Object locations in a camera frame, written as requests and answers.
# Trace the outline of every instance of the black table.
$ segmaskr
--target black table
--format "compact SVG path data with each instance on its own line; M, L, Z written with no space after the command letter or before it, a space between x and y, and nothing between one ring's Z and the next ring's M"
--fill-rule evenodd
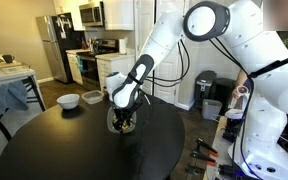
M0 180L165 179L184 146L176 109L154 97L137 110L129 134L111 133L108 100L73 110L59 105L23 126L0 157Z

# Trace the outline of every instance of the stove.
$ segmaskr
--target stove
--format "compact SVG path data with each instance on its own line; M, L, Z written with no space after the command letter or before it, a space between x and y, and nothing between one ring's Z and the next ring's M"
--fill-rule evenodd
M95 56L118 52L118 40L98 39L95 41L94 52L79 52L79 64L83 86L87 90L100 90L100 82Z

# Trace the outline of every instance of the small bowl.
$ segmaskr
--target small bowl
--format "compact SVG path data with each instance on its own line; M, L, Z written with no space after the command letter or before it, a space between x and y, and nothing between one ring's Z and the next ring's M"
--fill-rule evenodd
M78 105L78 101L80 99L80 95L78 94L66 94L64 96L59 97L56 102L63 109L73 109Z

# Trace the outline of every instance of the kitchen counter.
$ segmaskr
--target kitchen counter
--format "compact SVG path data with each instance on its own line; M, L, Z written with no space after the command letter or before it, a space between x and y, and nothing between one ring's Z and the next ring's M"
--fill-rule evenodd
M76 54L76 53L79 53L79 52L89 52L90 49L71 49L71 50L66 50L67 53L70 53L70 54Z
M126 54L126 55L121 55L119 53L110 53L110 54L101 54L95 56L97 59L102 59L102 60L107 60L107 61L115 61L115 60L121 60L125 58L134 58L134 54Z

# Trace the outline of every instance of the stainless steel refrigerator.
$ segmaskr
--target stainless steel refrigerator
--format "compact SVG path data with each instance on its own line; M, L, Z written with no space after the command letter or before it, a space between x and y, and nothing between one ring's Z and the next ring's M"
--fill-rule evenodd
M84 32L74 31L70 13L36 20L52 76L63 83L73 82L66 50L80 49Z

